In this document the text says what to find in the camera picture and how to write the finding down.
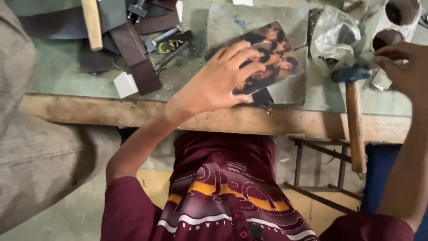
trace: concrete floor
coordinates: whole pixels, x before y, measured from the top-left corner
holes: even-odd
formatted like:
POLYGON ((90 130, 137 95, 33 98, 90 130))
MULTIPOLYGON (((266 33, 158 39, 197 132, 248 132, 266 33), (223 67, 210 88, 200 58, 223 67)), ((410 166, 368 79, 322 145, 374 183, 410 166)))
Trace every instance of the concrete floor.
MULTIPOLYGON (((164 139, 144 163, 137 178, 144 185, 152 201, 163 207, 174 164, 173 141, 181 131, 174 131, 164 139)), ((274 138, 276 150, 275 176, 276 182, 294 182, 294 169, 297 147, 286 137, 274 138)), ((339 160, 331 160, 330 156, 321 154, 309 148, 303 148, 302 171, 300 183, 302 186, 324 187, 336 184, 339 174, 339 160)), ((345 189, 361 192, 364 180, 351 171, 347 164, 345 189)), ((32 241, 92 241, 100 240, 101 218, 104 209, 104 192, 106 188, 104 171, 88 183, 65 197, 63 200, 29 219, 18 227, 0 236, 0 241, 29 240, 32 241)), ((292 190, 285 190, 288 198, 297 210, 311 224, 319 235, 342 213, 313 201, 292 190)), ((355 209, 359 201, 341 193, 318 193, 341 205, 355 209)))

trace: metal tool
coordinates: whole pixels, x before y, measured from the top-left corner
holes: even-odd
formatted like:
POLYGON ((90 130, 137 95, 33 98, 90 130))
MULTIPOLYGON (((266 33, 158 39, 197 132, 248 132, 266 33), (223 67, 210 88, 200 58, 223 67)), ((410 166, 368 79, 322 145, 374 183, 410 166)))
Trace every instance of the metal tool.
POLYGON ((175 28, 169 30, 168 32, 160 35, 159 37, 157 37, 155 39, 152 39, 151 37, 149 37, 144 42, 146 44, 146 48, 147 48, 147 51, 145 52, 145 54, 149 53, 149 52, 150 53, 155 52, 157 49, 158 43, 160 43, 160 42, 162 42, 162 41, 164 41, 164 40, 166 40, 166 39, 168 39, 168 38, 170 38, 170 37, 172 37, 178 33, 181 33, 181 26, 180 25, 177 25, 175 28))
POLYGON ((147 15, 147 11, 144 10, 144 4, 146 3, 146 0, 138 0, 138 2, 135 5, 129 5, 128 7, 128 18, 131 18, 132 14, 137 14, 138 18, 136 23, 140 21, 141 18, 145 18, 147 15))
POLYGON ((163 69, 165 65, 167 65, 173 58, 175 58, 188 47, 190 47, 190 44, 188 41, 185 41, 183 45, 181 45, 177 50, 175 50, 172 54, 166 57, 166 59, 164 59, 158 66, 155 67, 156 74, 159 74, 159 72, 163 69))
POLYGON ((368 66, 353 65, 351 68, 333 71, 331 80, 344 82, 346 86, 346 109, 348 114, 349 142, 351 145, 352 171, 367 172, 366 153, 364 151, 363 114, 361 111, 360 87, 357 80, 372 75, 368 66))

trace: shirt button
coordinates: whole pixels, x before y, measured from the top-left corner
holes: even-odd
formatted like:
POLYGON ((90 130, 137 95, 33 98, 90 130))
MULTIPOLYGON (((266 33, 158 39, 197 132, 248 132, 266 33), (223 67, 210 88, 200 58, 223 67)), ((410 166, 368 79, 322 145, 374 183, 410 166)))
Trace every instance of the shirt button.
POLYGON ((248 233, 246 231, 242 231, 239 235, 241 236, 241 238, 248 237, 248 233))

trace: sleeve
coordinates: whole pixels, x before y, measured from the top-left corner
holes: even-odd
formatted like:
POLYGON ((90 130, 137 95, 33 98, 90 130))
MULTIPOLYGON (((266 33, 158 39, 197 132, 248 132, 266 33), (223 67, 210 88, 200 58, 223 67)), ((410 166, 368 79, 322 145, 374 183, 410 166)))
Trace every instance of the sleeve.
POLYGON ((320 236, 320 241, 376 240, 412 241, 407 222, 387 215, 356 213, 338 217, 320 236))
POLYGON ((101 241, 148 241, 161 217, 135 177, 113 181, 105 193, 101 241))

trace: workbench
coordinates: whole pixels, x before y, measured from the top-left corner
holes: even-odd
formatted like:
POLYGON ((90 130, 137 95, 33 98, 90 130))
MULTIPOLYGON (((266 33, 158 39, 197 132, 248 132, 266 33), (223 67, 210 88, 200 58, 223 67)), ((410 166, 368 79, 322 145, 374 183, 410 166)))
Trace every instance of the workbench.
MULTIPOLYGON (((21 15, 23 1, 11 2, 11 8, 21 15)), ((165 102, 194 76, 203 64, 206 51, 206 22, 209 0, 184 0, 182 25, 192 30, 195 46, 168 69, 161 72, 161 90, 119 99, 113 79, 126 70, 119 60, 118 68, 90 75, 79 72, 78 41, 33 39, 38 59, 29 93, 20 109, 52 122, 101 124, 139 127, 152 118, 165 102)), ((215 0, 227 3, 226 0, 215 0)), ((325 3, 305 0, 254 0, 255 6, 322 7, 325 3)), ((50 11, 63 9, 50 8, 50 11)), ((417 27, 413 42, 424 44, 428 30, 417 27)), ((401 143, 411 122, 411 103, 397 91, 375 89, 368 80, 359 81, 363 110, 363 131, 368 142, 401 143)), ((202 113, 186 121, 180 129, 263 135, 298 135, 325 139, 348 139, 345 107, 345 87, 320 77, 309 60, 306 70, 306 99, 302 106, 276 105, 272 116, 250 105, 202 113)))

